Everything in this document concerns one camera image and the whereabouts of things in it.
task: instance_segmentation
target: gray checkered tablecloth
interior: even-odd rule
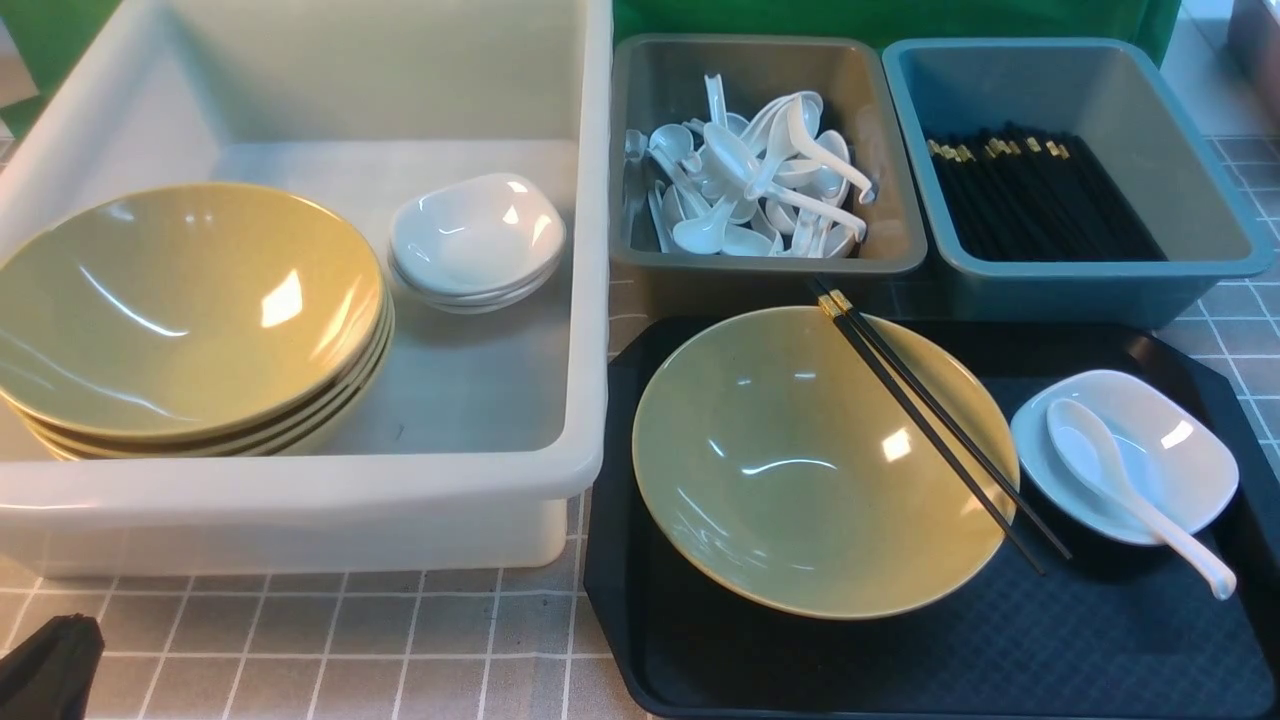
[[[1280,247],[1280,141],[1215,150]],[[869,309],[931,316],[942,301],[906,281]],[[611,315],[613,354],[649,322],[621,270]],[[1160,336],[1235,383],[1280,468],[1277,320],[1280,268],[1221,284]],[[41,580],[0,562],[0,634],[13,647],[54,615],[97,616],[93,719],[644,717],[581,592],[589,511],[589,493],[570,502],[564,553],[532,570]]]

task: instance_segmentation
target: green backdrop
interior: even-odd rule
[[[38,97],[0,109],[0,118],[17,137],[31,129],[119,3],[0,0],[0,18],[40,88]],[[844,36],[883,47],[906,37],[1105,36],[1133,42],[1158,64],[1169,47],[1179,4],[1180,0],[614,0],[613,6],[614,41],[641,32],[722,32]]]

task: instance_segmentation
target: blue plastic bin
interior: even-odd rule
[[[1275,258],[1225,170],[1151,60],[1094,38],[908,40],[884,51],[908,156],[961,319],[1167,324],[1219,281]],[[1012,120],[1093,149],[1169,258],[1161,263],[992,263],[960,247],[929,136]]]

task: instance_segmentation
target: serving tray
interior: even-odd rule
[[[1024,482],[1074,560],[1019,520],[1047,577],[1005,543],[932,606],[823,621],[755,605],[700,574],[636,488],[636,405],[658,365],[713,322],[662,320],[609,366],[584,584],[641,707],[662,717],[1280,716],[1280,483],[1221,375],[1117,325],[906,323],[972,369],[1006,416],[1096,368],[1142,377],[1198,416],[1240,466],[1236,498],[1199,534],[1236,570],[1239,589],[1219,602],[1167,548],[1101,538]]]

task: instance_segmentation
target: chopsticks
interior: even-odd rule
[[[965,450],[978,460],[983,470],[986,470],[987,474],[996,480],[996,484],[1000,486],[1000,489],[1004,491],[1014,505],[1027,515],[1027,518],[1062,555],[1062,557],[1070,559],[1071,552],[1065,544],[1062,544],[1062,541],[1060,541],[1057,536],[1048,529],[1048,525],[1044,524],[1041,516],[1029,505],[1027,505],[1021,496],[1018,495],[1018,489],[1014,487],[1014,483],[1006,478],[998,468],[996,468],[996,464],[992,462],[991,457],[988,457],[987,454],[978,447],[973,438],[969,437],[959,423],[956,423],[955,418],[952,418],[942,404],[933,397],[933,395],[924,387],[920,379],[915,377],[915,373],[911,372],[897,352],[884,341],[883,337],[881,337],[876,328],[867,322],[867,318],[864,318],[863,314],[858,311],[851,302],[849,302],[849,299],[846,299],[838,290],[835,290],[831,283],[826,281],[826,278],[814,277],[810,278],[806,284],[809,286],[809,290],[813,291],[814,296],[817,296],[818,305],[822,310],[836,323],[836,327],[845,336],[852,348],[858,352],[863,361],[867,363],[867,366],[872,369],[872,373],[876,374],[881,384],[888,389],[890,395],[893,396],[911,421],[915,423],[922,433],[924,433],[924,436],[929,439],[929,443],[932,443],[938,454],[942,455],[942,459],[946,460],[947,465],[950,465],[956,475],[964,480],[965,486],[969,487],[969,492],[973,493],[978,502],[980,502],[987,510],[987,514],[991,515],[997,525],[1000,525],[1000,529],[1014,543],[1018,551],[1021,552],[1023,557],[1027,559],[1027,562],[1030,564],[1032,569],[1041,575],[1044,574],[1044,569],[1036,560],[1025,543],[1023,543],[1021,538],[1014,533],[1014,529],[1010,527],[1009,520],[1005,519],[1004,512],[1001,512],[1000,509],[996,507],[995,502],[987,497],[987,493],[983,492],[978,480],[969,474],[969,470],[965,469],[964,464],[960,462],[960,459],[956,457],[955,452],[951,451],[933,425],[924,418],[924,414],[920,413],[914,402],[911,402],[911,398],[902,389],[902,386],[893,379],[890,369],[882,364],[881,357],[883,357],[884,363],[893,369],[893,373],[897,373],[897,375],[902,378],[902,382],[911,389],[913,393],[915,393],[916,397],[920,398],[929,411],[942,421],[947,430],[960,441]]]

